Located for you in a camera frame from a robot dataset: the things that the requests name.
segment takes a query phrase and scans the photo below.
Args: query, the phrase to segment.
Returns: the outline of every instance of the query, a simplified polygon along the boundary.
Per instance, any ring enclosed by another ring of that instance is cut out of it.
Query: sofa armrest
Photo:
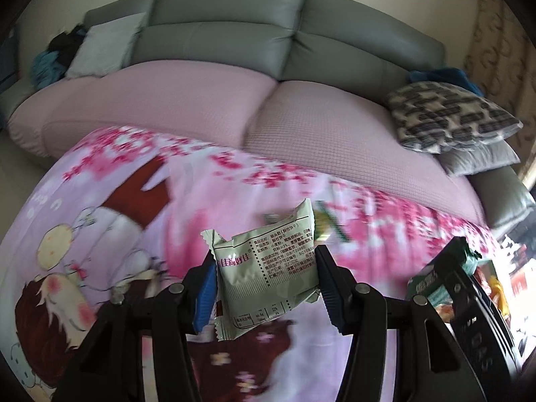
[[[468,176],[482,202],[488,226],[502,236],[526,218],[536,203],[510,166]]]
[[[34,93],[36,89],[29,78],[20,79],[9,89],[0,93],[0,123],[9,121],[17,107]]]

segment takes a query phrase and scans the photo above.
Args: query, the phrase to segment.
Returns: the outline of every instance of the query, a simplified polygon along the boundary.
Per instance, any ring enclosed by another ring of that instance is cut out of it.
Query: beige curtain
[[[503,0],[478,0],[478,8],[465,71],[487,98],[523,122],[508,143],[521,159],[514,169],[530,189],[536,182],[536,49]]]

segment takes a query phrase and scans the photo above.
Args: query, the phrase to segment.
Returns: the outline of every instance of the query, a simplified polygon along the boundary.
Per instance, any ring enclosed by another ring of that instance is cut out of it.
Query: floor
[[[43,175],[45,170],[0,131],[0,242]]]

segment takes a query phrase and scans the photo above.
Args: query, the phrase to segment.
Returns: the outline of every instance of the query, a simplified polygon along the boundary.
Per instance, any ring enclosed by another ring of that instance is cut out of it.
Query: blue gripper pad
[[[316,266],[318,270],[318,281],[320,282],[320,291],[322,299],[328,310],[331,324],[342,334],[344,326],[344,314],[342,311],[343,300],[335,284],[335,280],[330,274],[325,261],[316,256]]]
[[[217,290],[216,262],[213,262],[207,271],[205,280],[197,295],[196,313],[194,315],[194,331],[197,333],[201,332],[203,327],[208,324],[208,321],[210,320],[214,302],[216,301]]]

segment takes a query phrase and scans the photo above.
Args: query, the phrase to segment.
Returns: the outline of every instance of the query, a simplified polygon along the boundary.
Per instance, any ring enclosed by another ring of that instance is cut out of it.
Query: sofa backrest
[[[148,13],[131,64],[201,60],[323,83],[382,103],[407,71],[439,67],[441,42],[353,0],[119,0],[92,26]]]

